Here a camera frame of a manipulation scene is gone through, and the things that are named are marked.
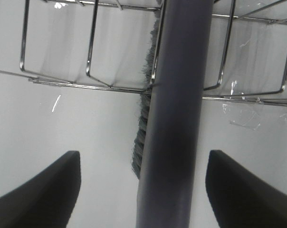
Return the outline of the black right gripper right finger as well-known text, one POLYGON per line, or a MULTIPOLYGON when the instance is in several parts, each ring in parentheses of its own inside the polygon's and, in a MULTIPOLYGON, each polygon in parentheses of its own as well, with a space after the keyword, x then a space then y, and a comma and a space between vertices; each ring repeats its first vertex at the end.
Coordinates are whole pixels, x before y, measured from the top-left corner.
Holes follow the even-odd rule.
POLYGON ((221 150, 209 154, 206 192, 221 228, 287 228, 287 195, 221 150))

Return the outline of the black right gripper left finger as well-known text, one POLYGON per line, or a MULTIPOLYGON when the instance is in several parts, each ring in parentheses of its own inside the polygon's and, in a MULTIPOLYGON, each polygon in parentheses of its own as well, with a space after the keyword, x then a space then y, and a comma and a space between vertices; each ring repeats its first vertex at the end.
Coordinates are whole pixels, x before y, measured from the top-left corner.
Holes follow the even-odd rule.
POLYGON ((68 151, 0 197, 0 228, 67 227, 80 187, 80 153, 68 151))

